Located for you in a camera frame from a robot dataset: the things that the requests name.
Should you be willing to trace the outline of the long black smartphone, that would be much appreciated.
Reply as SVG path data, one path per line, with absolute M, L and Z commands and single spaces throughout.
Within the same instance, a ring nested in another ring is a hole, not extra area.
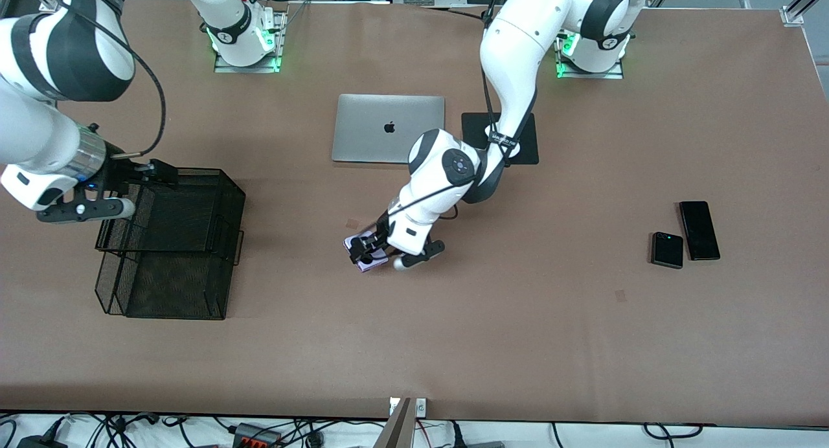
M 721 258 L 716 230 L 705 201 L 679 203 L 688 252 L 691 260 L 719 260 Z

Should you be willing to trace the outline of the lavender flip phone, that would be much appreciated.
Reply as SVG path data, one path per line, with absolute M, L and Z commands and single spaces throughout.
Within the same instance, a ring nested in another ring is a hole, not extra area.
M 349 238 L 345 238 L 343 240 L 343 245 L 344 245 L 344 248 L 346 248 L 346 250 L 348 251 L 349 258 L 350 258 L 350 247 L 353 245 L 353 236 L 349 236 Z M 373 254 L 375 256 L 375 260 L 372 263 L 370 263 L 370 264 L 355 264 L 355 266 L 358 268 L 359 271 L 367 272 L 367 271 L 369 271 L 369 270 L 371 270 L 371 269 L 373 269 L 377 266 L 384 265 L 386 262 L 388 262 L 388 257 L 386 256 L 385 251 L 378 251 L 378 252 L 375 252 Z

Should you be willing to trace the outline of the black mesh two-tier tray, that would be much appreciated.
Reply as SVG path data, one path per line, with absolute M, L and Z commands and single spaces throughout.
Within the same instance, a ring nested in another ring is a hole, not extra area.
M 245 233 L 245 192 L 223 170 L 181 168 L 178 183 L 132 185 L 130 218 L 103 221 L 95 293 L 104 313 L 224 319 Z

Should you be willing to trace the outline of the black power strip red switches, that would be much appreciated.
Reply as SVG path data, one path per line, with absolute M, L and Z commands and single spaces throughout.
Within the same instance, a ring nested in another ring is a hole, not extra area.
M 248 423 L 231 425 L 229 431 L 234 436 L 232 448 L 278 448 L 282 440 L 278 431 Z

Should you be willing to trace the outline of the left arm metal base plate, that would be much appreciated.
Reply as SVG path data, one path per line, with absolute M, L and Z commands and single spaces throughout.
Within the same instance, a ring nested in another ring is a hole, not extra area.
M 558 78 L 622 79 L 624 45 L 602 50 L 594 41 L 566 41 L 556 54 Z

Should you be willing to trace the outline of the silver closed laptop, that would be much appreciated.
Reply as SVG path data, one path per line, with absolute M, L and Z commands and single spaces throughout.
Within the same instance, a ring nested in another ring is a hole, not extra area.
M 445 126 L 445 106 L 443 96 L 341 94 L 332 161 L 406 164 L 424 132 Z

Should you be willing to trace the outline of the black mouse pad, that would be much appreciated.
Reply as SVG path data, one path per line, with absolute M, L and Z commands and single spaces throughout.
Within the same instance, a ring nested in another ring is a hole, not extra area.
M 462 140 L 474 149 L 485 150 L 488 147 L 488 113 L 462 113 Z M 519 135 L 520 150 L 511 156 L 510 162 L 518 165 L 539 164 L 537 148 L 535 115 L 530 113 Z

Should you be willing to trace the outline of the small black flip phone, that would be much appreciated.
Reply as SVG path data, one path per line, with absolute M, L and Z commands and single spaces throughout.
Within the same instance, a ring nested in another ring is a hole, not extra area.
M 675 270 L 683 268 L 684 239 L 681 236 L 654 232 L 650 250 L 650 262 Z

